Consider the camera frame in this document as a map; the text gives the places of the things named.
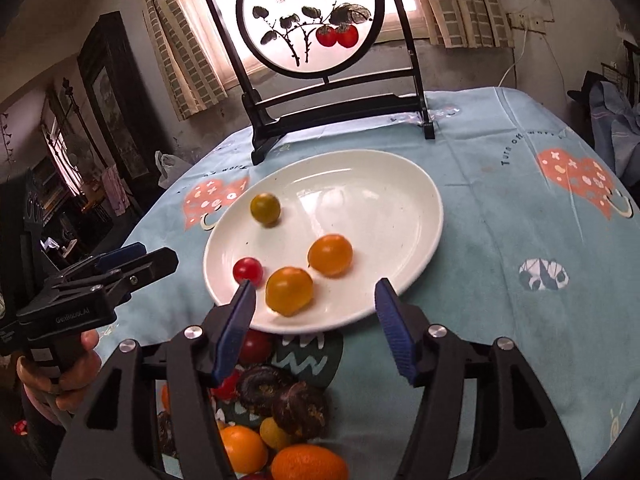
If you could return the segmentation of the left checkered curtain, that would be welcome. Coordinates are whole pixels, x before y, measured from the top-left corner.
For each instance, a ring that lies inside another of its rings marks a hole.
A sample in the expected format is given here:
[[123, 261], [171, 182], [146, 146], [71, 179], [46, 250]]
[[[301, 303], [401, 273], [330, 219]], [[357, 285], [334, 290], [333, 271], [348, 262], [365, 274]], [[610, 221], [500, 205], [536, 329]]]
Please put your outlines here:
[[186, 120], [227, 97], [194, 0], [141, 0], [146, 31], [177, 117]]

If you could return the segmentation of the olive green tomato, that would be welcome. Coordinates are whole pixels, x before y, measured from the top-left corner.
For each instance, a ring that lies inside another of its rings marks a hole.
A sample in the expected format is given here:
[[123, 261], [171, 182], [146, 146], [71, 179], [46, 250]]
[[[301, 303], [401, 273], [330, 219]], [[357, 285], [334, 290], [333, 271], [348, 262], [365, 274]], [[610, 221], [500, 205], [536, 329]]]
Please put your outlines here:
[[250, 214], [263, 226], [271, 226], [280, 219], [281, 205], [271, 193], [260, 193], [250, 201]]

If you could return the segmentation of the white plastic bag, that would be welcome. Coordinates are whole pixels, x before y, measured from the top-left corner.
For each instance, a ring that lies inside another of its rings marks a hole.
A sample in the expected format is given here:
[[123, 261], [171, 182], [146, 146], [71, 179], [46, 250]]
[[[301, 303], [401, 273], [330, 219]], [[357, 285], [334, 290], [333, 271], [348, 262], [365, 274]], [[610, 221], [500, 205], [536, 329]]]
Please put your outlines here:
[[186, 162], [175, 155], [164, 154], [161, 151], [155, 152], [155, 165], [160, 172], [158, 186], [164, 190], [170, 188], [192, 167], [190, 162]]

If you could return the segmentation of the right checkered curtain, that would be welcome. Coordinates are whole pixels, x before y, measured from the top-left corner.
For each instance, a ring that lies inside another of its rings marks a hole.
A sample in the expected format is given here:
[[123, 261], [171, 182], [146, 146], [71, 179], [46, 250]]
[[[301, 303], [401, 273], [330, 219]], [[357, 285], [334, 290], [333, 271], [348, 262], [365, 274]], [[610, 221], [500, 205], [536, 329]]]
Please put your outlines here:
[[500, 0], [418, 0], [434, 46], [512, 48], [511, 27]]

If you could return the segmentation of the blue clothes pile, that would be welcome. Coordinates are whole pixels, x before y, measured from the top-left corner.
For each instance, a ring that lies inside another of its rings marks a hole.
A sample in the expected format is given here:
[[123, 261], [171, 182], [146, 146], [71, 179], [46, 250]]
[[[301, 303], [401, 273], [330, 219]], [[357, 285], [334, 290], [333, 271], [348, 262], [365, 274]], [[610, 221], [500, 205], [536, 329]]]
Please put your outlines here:
[[639, 181], [639, 107], [632, 107], [612, 82], [589, 91], [594, 150], [624, 185]]

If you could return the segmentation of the yellow orange tomato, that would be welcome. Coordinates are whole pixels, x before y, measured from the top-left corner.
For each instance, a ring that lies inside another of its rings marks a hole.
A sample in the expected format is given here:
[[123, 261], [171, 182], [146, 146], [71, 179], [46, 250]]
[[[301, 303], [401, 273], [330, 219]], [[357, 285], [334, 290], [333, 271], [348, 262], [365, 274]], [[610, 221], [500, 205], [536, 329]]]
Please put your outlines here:
[[296, 315], [313, 299], [314, 281], [304, 269], [285, 266], [268, 278], [265, 302], [271, 310], [280, 315]]

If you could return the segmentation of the dark purple passion fruit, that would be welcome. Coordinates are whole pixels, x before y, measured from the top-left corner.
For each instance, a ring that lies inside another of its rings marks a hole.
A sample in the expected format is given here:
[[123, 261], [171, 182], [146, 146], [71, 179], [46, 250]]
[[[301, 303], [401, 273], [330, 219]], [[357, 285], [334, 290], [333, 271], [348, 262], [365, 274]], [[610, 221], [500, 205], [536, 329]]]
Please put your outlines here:
[[273, 402], [290, 383], [291, 377], [279, 367], [254, 365], [241, 373], [236, 392], [240, 404], [247, 411], [269, 416]]

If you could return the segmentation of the round orange tomato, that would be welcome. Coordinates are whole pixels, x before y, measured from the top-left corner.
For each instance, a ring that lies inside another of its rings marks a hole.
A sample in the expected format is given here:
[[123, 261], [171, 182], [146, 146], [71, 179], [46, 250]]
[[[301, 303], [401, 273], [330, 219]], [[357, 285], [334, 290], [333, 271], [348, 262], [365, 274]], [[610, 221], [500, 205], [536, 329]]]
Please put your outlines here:
[[340, 234], [326, 234], [318, 238], [308, 250], [311, 269], [333, 278], [346, 272], [352, 264], [352, 244]]

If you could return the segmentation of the black framed round painting screen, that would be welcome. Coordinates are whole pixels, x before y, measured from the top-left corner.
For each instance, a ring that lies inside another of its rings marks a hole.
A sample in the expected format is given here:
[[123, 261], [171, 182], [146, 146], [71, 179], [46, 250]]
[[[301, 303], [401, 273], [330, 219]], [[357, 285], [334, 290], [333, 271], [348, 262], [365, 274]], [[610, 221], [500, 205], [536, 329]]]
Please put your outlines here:
[[[402, 0], [205, 0], [212, 14], [252, 126], [254, 165], [287, 134], [367, 117], [414, 113], [425, 139], [435, 127], [428, 114], [416, 44]], [[350, 76], [371, 50], [393, 6], [409, 58], [406, 67]], [[409, 79], [406, 96], [382, 93], [270, 115], [273, 107], [321, 93]]]

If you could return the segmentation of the small red cherry tomato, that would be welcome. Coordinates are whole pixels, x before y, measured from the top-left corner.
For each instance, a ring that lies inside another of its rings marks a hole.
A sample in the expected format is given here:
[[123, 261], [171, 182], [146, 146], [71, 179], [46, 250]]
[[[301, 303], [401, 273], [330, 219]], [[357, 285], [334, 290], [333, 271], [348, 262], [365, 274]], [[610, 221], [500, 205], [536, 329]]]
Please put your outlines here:
[[264, 278], [264, 268], [256, 258], [244, 257], [233, 265], [232, 275], [238, 284], [241, 284], [242, 281], [250, 281], [258, 287]]

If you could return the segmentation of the large orange mandarin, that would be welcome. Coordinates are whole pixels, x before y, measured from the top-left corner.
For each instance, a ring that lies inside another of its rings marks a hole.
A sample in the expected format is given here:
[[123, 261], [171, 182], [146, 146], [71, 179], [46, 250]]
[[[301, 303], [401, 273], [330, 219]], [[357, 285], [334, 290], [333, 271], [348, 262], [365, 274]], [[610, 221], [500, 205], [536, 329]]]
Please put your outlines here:
[[313, 444], [296, 444], [280, 451], [271, 463], [274, 480], [347, 480], [349, 469], [341, 456]]

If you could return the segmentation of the small yellow tomato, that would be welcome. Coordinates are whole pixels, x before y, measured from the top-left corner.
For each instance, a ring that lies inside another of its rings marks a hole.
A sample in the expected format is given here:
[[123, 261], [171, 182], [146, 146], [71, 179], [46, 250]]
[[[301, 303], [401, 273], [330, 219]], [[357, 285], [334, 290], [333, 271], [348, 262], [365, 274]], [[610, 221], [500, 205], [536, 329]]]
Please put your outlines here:
[[262, 421], [259, 435], [262, 442], [276, 452], [280, 452], [292, 444], [292, 437], [281, 429], [272, 417], [267, 417]]

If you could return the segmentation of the dark wooden cabinet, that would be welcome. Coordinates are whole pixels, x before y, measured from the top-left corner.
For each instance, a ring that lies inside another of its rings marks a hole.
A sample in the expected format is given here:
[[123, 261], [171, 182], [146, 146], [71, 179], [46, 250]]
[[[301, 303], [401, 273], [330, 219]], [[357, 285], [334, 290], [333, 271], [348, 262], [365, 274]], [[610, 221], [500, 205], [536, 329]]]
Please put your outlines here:
[[155, 154], [167, 153], [169, 143], [144, 88], [119, 12], [100, 15], [77, 63], [118, 173], [138, 204], [149, 209], [164, 192], [158, 185]]

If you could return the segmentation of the checkered curtain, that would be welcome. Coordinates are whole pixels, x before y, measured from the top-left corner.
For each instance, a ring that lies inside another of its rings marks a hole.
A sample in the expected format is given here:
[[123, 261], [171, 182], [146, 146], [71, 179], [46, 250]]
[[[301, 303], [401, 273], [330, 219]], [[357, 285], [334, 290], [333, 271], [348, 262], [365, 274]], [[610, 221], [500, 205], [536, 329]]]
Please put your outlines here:
[[511, 27], [500, 0], [418, 0], [434, 46], [512, 48]]
[[194, 0], [141, 0], [146, 31], [177, 117], [186, 120], [227, 97]]

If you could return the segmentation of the red cherry tomato on table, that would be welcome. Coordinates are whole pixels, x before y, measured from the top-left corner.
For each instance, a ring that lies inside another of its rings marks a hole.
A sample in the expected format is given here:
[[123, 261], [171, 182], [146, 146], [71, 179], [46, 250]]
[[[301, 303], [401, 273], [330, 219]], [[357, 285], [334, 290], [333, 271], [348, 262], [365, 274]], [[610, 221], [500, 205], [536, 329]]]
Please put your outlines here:
[[259, 330], [246, 333], [238, 363], [242, 366], [260, 364], [269, 360], [273, 352], [273, 339], [270, 334]]

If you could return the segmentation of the small orange mandarin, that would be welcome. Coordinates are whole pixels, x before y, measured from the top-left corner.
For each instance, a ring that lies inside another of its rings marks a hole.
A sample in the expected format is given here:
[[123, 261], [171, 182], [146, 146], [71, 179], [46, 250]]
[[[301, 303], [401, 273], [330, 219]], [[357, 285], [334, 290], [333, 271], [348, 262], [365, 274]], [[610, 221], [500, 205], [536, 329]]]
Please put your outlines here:
[[267, 447], [254, 430], [229, 426], [221, 430], [220, 437], [232, 469], [237, 474], [254, 474], [267, 465]]

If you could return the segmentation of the white ceramic plate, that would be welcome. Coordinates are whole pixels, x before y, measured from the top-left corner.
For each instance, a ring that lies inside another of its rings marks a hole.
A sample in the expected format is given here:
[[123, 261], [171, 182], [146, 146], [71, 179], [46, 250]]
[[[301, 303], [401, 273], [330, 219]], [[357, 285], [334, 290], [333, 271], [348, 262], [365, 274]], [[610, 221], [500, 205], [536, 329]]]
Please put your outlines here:
[[280, 335], [325, 332], [374, 311], [387, 278], [405, 292], [432, 260], [444, 206], [431, 176], [381, 151], [306, 158], [242, 194], [205, 246], [203, 273], [216, 304], [239, 286], [234, 266], [262, 270], [254, 330]]

